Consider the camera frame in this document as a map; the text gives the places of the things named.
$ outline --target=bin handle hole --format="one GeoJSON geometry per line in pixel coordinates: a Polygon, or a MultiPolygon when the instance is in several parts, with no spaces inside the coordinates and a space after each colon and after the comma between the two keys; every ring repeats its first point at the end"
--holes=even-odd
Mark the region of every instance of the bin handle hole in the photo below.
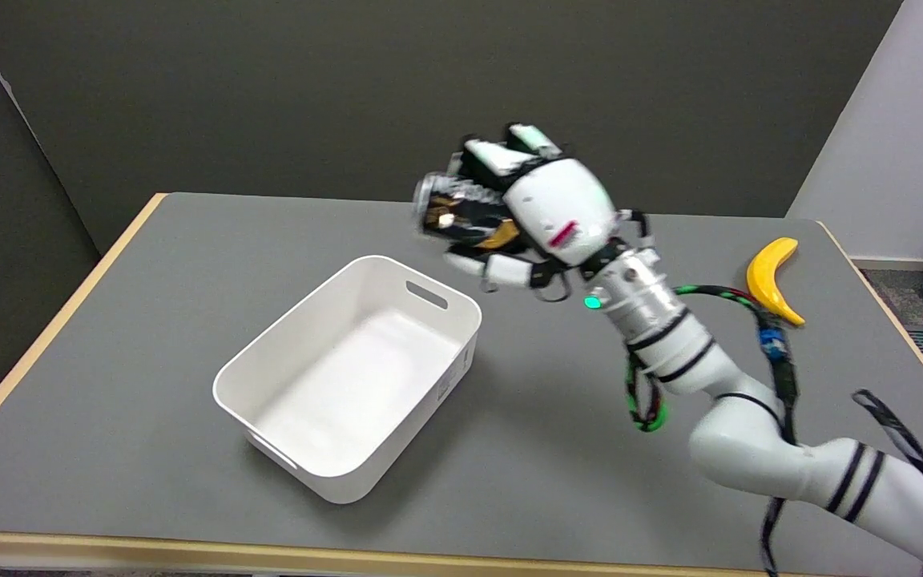
{"type": "Polygon", "coordinates": [[[436,305],[444,310],[447,310],[447,299],[441,297],[440,295],[437,295],[436,293],[430,291],[429,289],[422,288],[420,285],[414,284],[414,282],[410,280],[404,281],[404,288],[406,288],[408,292],[424,300],[425,302],[428,302],[431,305],[436,305]]]}

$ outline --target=gray tabletop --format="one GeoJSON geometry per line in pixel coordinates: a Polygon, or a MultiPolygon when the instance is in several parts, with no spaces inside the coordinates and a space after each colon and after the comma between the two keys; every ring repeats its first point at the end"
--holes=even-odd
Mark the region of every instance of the gray tabletop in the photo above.
{"type": "MultiPolygon", "coordinates": [[[[689,431],[706,395],[631,426],[623,348],[582,299],[483,295],[406,204],[173,194],[162,201],[0,408],[0,531],[758,569],[766,500],[702,478],[689,431]],[[338,506],[256,452],[213,405],[220,366],[356,256],[381,253],[483,307],[469,375],[366,498],[338,506]]],[[[849,400],[868,387],[923,442],[923,365],[824,229],[805,220],[656,216],[673,284],[744,285],[773,238],[800,241],[780,286],[807,319],[790,338],[799,436],[891,450],[849,400]]],[[[767,381],[752,319],[688,298],[767,381]]],[[[776,534],[781,569],[916,574],[917,563],[810,505],[776,534]]]]}

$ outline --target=wooden table edge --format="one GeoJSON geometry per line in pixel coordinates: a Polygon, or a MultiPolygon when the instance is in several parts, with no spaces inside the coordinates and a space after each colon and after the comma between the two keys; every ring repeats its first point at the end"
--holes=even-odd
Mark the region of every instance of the wooden table edge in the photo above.
{"type": "Polygon", "coordinates": [[[847,262],[850,263],[850,267],[853,267],[853,272],[856,273],[856,276],[861,279],[862,284],[867,286],[868,292],[871,293],[871,296],[875,298],[876,303],[878,303],[878,305],[882,307],[882,310],[885,311],[885,315],[889,317],[890,321],[893,322],[893,326],[897,328],[897,331],[900,331],[900,334],[904,336],[904,340],[907,341],[907,344],[913,351],[913,354],[916,355],[918,361],[920,361],[921,365],[923,365],[923,353],[917,348],[917,344],[913,342],[913,339],[907,333],[907,329],[904,329],[904,326],[900,322],[900,319],[897,318],[897,315],[893,313],[893,310],[890,309],[890,307],[886,305],[885,301],[882,300],[878,293],[875,292],[875,288],[872,287],[871,282],[868,282],[868,278],[864,276],[864,273],[861,273],[861,270],[858,269],[856,265],[854,265],[853,260],[851,260],[849,256],[846,256],[846,251],[843,251],[842,244],[839,244],[839,240],[837,240],[835,235],[832,234],[832,231],[828,230],[828,227],[824,226],[824,223],[820,222],[820,220],[814,220],[814,222],[817,222],[818,225],[824,229],[824,232],[828,234],[828,238],[831,238],[832,242],[834,242],[836,245],[836,248],[839,249],[839,252],[842,252],[842,255],[845,256],[847,262]]]}
{"type": "MultiPolygon", "coordinates": [[[[58,314],[49,321],[34,344],[16,362],[14,368],[0,383],[0,406],[10,395],[41,353],[73,317],[88,293],[95,288],[120,253],[131,242],[151,213],[157,209],[166,193],[157,193],[138,213],[131,225],[110,247],[91,274],[78,286],[58,314]]],[[[850,263],[862,284],[885,311],[897,331],[909,343],[923,365],[923,354],[913,343],[895,317],[875,293],[868,279],[853,265],[842,245],[824,226],[817,222],[850,263]]],[[[398,552],[349,551],[349,549],[320,549],[308,547],[276,547],[276,545],[247,545],[179,541],[147,538],[121,538],[105,536],[49,535],[0,532],[0,555],[54,556],[55,558],[117,559],[129,563],[194,563],[195,565],[267,567],[268,569],[325,571],[341,573],[380,573],[436,576],[524,576],[544,574],[579,575],[635,575],[640,577],[708,577],[758,575],[757,571],[718,569],[718,567],[668,567],[649,565],[618,565],[617,563],[576,563],[538,561],[537,559],[480,558],[480,556],[398,554],[398,552]]]]}

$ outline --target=white plastic bin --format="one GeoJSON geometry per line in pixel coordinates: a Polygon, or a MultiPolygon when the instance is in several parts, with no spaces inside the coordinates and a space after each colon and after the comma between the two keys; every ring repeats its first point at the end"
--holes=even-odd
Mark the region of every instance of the white plastic bin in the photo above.
{"type": "Polygon", "coordinates": [[[324,499],[357,501],[465,375],[481,321],[468,296],[363,256],[231,359],[212,396],[324,499]]]}

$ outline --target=yellow banana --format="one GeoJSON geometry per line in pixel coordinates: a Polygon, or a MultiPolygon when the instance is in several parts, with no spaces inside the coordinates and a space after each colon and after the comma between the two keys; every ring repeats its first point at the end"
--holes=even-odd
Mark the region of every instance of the yellow banana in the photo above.
{"type": "Polygon", "coordinates": [[[776,270],[792,256],[798,244],[795,238],[776,238],[762,248],[761,252],[754,256],[754,260],[750,260],[750,267],[747,267],[747,287],[750,288],[751,295],[768,310],[795,326],[803,324],[803,317],[785,302],[779,285],[776,284],[776,270]]]}

